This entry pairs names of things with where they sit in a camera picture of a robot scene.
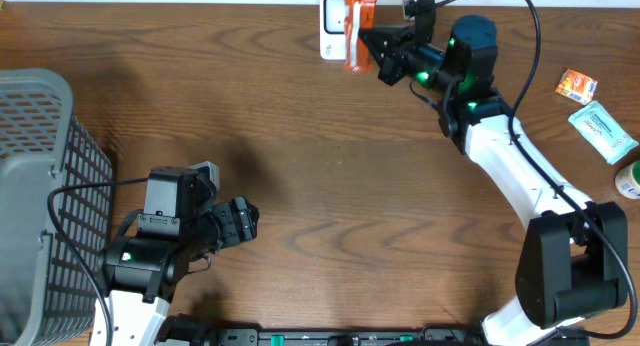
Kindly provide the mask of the red chocolate bar wrapper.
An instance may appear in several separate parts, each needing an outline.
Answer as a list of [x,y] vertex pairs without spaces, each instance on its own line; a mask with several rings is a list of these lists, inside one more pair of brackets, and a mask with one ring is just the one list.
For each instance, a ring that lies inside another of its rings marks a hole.
[[369,50],[360,32],[373,28],[376,4],[377,0],[345,0],[346,71],[366,73],[372,69]]

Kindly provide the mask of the orange tissue pack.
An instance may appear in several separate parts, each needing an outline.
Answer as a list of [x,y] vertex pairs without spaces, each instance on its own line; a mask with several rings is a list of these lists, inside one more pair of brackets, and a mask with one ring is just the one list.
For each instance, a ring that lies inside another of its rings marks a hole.
[[589,104],[594,97],[598,81],[578,71],[567,69],[555,88],[561,94],[581,105]]

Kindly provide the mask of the teal wet wipes pack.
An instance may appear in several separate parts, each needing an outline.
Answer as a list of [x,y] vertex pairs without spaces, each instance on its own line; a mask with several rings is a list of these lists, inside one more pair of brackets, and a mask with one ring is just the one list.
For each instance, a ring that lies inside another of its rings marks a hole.
[[573,113],[568,121],[610,165],[639,145],[598,101]]

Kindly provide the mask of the green lid seasoning jar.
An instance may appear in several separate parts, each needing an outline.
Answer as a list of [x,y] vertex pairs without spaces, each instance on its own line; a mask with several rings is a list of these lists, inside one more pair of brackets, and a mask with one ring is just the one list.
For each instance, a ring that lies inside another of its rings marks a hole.
[[639,167],[640,161],[635,161],[621,169],[615,176],[616,189],[628,199],[640,199]]

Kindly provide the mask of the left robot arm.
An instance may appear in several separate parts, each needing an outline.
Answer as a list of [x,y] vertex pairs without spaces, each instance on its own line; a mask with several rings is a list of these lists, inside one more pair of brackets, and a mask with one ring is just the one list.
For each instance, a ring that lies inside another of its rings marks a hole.
[[95,315],[93,345],[218,345],[224,334],[169,313],[190,265],[257,236],[259,211],[244,197],[217,202],[211,162],[151,170],[144,207],[101,253],[98,283],[109,314]]

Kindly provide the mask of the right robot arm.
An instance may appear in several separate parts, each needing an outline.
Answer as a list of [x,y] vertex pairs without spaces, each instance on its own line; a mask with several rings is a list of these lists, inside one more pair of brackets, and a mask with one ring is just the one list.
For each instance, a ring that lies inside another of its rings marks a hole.
[[638,307],[627,267],[626,215],[574,188],[525,135],[493,86],[495,24],[480,15],[461,17],[439,49],[431,42],[434,23],[434,13],[424,11],[411,26],[364,29],[359,38],[383,82],[410,76],[442,93],[436,109],[443,134],[488,174],[525,227],[515,297],[482,321],[484,341],[587,340],[590,333],[578,322]]

